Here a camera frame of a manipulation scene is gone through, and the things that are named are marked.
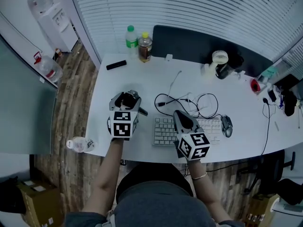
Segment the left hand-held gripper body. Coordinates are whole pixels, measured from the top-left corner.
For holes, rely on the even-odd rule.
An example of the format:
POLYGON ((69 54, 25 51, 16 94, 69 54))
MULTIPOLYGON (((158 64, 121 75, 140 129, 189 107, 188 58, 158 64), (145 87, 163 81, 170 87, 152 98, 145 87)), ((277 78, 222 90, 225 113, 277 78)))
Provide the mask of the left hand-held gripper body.
POLYGON ((109 110, 107 128, 113 138, 123 138, 129 140, 138 126, 138 115, 148 115, 148 112, 141 108, 134 111, 134 105, 139 97, 136 91, 124 92, 124 98, 120 110, 109 110))

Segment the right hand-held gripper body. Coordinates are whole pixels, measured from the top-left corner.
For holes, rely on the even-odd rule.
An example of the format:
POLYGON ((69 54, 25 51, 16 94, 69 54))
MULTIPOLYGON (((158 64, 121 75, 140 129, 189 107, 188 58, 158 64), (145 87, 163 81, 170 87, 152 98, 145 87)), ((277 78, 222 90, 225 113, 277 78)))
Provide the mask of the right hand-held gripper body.
POLYGON ((211 147, 210 138, 202 127, 178 132, 174 144, 178 158, 184 158, 187 161, 205 158, 211 147))

